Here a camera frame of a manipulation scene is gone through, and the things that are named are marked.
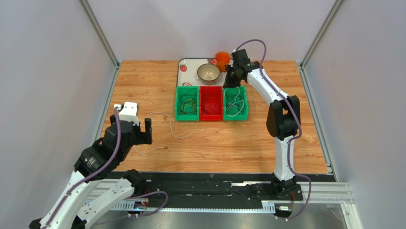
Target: wall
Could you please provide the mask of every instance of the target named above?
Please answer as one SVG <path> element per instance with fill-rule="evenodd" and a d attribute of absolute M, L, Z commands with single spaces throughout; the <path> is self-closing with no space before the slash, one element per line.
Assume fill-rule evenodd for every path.
<path fill-rule="evenodd" d="M 28 228 L 93 140 L 114 69 L 77 0 L 0 5 L 0 228 Z"/>
<path fill-rule="evenodd" d="M 334 0 L 89 0 L 117 58 L 180 60 L 231 52 L 249 39 L 267 60 L 301 61 Z M 245 48 L 253 59 L 261 44 Z"/>
<path fill-rule="evenodd" d="M 404 228 L 406 1 L 348 0 L 307 67 L 366 229 Z"/>

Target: beige bowl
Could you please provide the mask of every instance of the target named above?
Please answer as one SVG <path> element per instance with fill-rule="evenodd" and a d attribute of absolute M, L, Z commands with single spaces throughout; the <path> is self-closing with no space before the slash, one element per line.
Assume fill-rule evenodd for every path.
<path fill-rule="evenodd" d="M 205 63 L 197 69 L 197 76 L 205 84 L 214 84 L 220 78 L 220 69 L 214 64 Z"/>

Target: orange cup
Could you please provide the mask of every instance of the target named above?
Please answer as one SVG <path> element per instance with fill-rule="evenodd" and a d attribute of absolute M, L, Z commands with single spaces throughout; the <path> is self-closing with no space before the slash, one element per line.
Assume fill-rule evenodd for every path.
<path fill-rule="evenodd" d="M 226 52 L 218 52 L 215 60 L 216 66 L 219 67 L 222 73 L 224 73 L 225 67 L 230 63 L 230 55 Z"/>

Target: white cord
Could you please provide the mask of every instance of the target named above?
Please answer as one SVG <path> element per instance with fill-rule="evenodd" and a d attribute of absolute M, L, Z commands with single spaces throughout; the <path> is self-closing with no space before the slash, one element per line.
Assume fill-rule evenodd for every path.
<path fill-rule="evenodd" d="M 238 93 L 237 93 L 237 95 L 235 96 L 235 98 L 233 99 L 233 101 L 231 101 L 231 102 L 227 101 L 227 98 L 225 97 L 225 92 L 226 92 L 226 91 L 227 91 L 227 88 L 224 90 L 224 99 L 225 99 L 226 105 L 227 105 L 227 103 L 228 103 L 228 105 L 227 105 L 226 108 L 225 108 L 225 113 L 226 113 L 226 115 L 229 116 L 229 117 L 236 117 L 236 116 L 237 116 L 239 113 L 241 113 L 241 111 L 243 111 L 243 109 L 244 109 L 244 103 L 245 103 L 244 100 L 240 100 L 240 101 L 237 101 L 237 100 L 236 100 L 237 97 L 240 95 L 241 89 L 240 89 L 240 87 L 238 87 Z M 241 105 L 240 111 L 238 111 L 235 115 L 229 114 L 229 113 L 228 113 L 229 109 L 230 109 L 231 107 L 235 107 L 235 108 L 238 109 L 237 105 L 235 105 L 235 104 L 240 103 L 240 102 L 243 102 L 243 104 Z"/>
<path fill-rule="evenodd" d="M 188 135 L 186 135 L 186 136 L 183 136 L 183 137 L 176 136 L 176 135 L 173 133 L 173 130 L 172 130 L 172 120 L 171 120 L 171 117 L 169 117 L 169 115 L 168 115 L 167 113 L 164 113 L 164 112 L 152 112 L 152 113 L 149 113 L 145 118 L 147 118 L 148 116 L 150 116 L 150 115 L 152 115 L 152 114 L 163 114 L 163 115 L 168 116 L 168 118 L 169 118 L 169 126 L 171 127 L 171 133 L 172 133 L 172 135 L 173 135 L 174 137 L 176 137 L 176 138 L 189 137 L 189 136 L 190 136 L 191 134 L 193 134 L 193 132 L 196 130 L 196 126 L 195 126 L 194 129 L 193 129 L 193 131 L 192 131 L 190 134 L 188 134 Z M 163 147 L 162 147 L 162 146 L 156 147 L 156 148 L 154 148 L 154 149 L 150 149 L 150 150 L 148 150 L 147 152 L 143 152 L 143 153 L 139 152 L 135 146 L 134 146 L 134 149 L 135 149 L 135 151 L 137 151 L 137 153 L 139 153 L 139 154 L 146 154 L 146 153 L 151 152 L 151 151 L 153 151 L 153 150 L 155 150 L 155 149 L 163 149 Z"/>

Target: wood grain surface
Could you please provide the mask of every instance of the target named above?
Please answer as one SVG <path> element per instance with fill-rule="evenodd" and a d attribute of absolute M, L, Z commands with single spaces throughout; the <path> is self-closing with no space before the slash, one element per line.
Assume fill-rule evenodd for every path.
<path fill-rule="evenodd" d="M 295 170 L 326 173 L 296 62 L 265 61 L 264 69 L 283 91 L 300 99 L 303 136 L 294 146 Z M 177 73 L 178 61 L 123 61 L 104 129 L 110 126 L 109 117 L 113 114 L 114 104 L 137 102 L 140 121 L 151 112 L 165 112 L 172 119 L 176 135 L 185 136 L 195 127 L 196 130 L 189 137 L 178 139 L 171 134 L 167 116 L 149 116 L 153 144 L 137 146 L 137 149 L 140 152 L 159 146 L 164 149 L 140 155 L 133 148 L 117 170 L 272 173 L 275 167 L 274 140 L 265 126 L 268 105 L 259 93 L 242 82 L 249 104 L 247 121 L 177 122 L 174 114 Z"/>

